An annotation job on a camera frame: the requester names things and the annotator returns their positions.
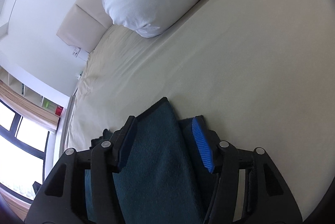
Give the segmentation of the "dark green knit sweater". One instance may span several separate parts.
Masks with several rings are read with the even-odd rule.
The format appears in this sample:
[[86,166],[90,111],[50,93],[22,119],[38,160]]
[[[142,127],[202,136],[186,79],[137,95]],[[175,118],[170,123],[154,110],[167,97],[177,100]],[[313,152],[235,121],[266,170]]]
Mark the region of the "dark green knit sweater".
[[127,163],[113,175],[126,223],[203,223],[216,176],[198,124],[179,120],[167,98],[137,116]]

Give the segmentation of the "red storage box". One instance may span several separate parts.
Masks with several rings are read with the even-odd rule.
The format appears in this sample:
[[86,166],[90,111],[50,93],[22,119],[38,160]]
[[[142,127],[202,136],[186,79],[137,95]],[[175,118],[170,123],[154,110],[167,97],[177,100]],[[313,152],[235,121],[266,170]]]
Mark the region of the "red storage box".
[[55,115],[60,117],[61,114],[62,114],[62,112],[63,112],[63,109],[64,108],[62,106],[58,105],[57,108],[56,108],[56,110],[55,110]]

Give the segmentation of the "green plastic container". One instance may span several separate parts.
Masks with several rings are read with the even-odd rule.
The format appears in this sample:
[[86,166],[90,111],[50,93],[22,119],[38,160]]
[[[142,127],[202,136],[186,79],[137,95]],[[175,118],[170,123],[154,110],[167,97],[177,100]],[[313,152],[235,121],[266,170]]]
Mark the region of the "green plastic container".
[[44,98],[43,102],[42,102],[42,107],[43,108],[51,108],[52,107],[52,103],[48,99]]

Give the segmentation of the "beige bed sheet mattress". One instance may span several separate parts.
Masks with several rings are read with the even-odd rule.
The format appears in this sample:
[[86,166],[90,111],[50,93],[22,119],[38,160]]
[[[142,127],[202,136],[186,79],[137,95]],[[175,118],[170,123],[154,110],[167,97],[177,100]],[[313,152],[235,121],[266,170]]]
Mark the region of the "beige bed sheet mattress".
[[201,0],[164,34],[112,26],[89,55],[65,147],[85,150],[166,97],[263,147],[303,218],[334,178],[334,0]]

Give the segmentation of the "beige padded headboard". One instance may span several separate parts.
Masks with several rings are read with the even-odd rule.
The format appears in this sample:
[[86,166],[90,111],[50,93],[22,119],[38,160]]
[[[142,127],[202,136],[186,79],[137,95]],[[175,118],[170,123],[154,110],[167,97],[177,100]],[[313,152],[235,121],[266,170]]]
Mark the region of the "beige padded headboard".
[[67,45],[90,53],[111,26],[102,0],[76,0],[56,35]]

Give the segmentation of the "beige curtain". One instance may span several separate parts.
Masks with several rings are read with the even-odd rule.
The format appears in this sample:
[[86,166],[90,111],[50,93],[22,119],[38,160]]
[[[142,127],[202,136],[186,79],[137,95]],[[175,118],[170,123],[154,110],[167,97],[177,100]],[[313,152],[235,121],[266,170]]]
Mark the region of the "beige curtain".
[[59,117],[22,97],[1,81],[1,100],[18,114],[51,131],[56,131]]

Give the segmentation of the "white wall shelf unit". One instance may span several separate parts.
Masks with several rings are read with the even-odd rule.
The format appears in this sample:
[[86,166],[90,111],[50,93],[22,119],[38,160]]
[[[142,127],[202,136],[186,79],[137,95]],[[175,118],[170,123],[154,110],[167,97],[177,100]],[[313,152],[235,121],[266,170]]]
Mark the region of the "white wall shelf unit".
[[[47,97],[44,97],[43,95],[37,93],[33,89],[31,89],[29,86],[25,85],[24,83],[20,82],[17,78],[12,76],[7,70],[5,70],[3,67],[1,67],[1,81],[5,83],[7,86],[9,86],[14,92],[19,94],[21,97],[24,97],[28,101],[32,102],[33,104],[42,107],[43,99]],[[51,108],[43,108],[44,110],[47,110],[48,112],[55,114],[55,110],[58,106],[55,102],[48,99],[52,103]]]

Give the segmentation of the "wall switch panel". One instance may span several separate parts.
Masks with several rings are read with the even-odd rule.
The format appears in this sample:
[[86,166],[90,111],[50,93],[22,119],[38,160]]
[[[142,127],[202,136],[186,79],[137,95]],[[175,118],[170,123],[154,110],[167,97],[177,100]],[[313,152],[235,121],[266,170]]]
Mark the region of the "wall switch panel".
[[77,57],[78,54],[80,53],[81,49],[80,48],[74,48],[73,52],[72,52],[72,55]]

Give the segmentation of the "window with black frame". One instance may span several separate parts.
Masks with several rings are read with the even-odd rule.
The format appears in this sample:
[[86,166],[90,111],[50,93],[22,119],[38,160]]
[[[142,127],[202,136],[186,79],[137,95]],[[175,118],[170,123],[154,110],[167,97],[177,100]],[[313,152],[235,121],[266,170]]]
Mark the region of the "window with black frame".
[[1,188],[32,203],[45,180],[50,132],[1,102]]

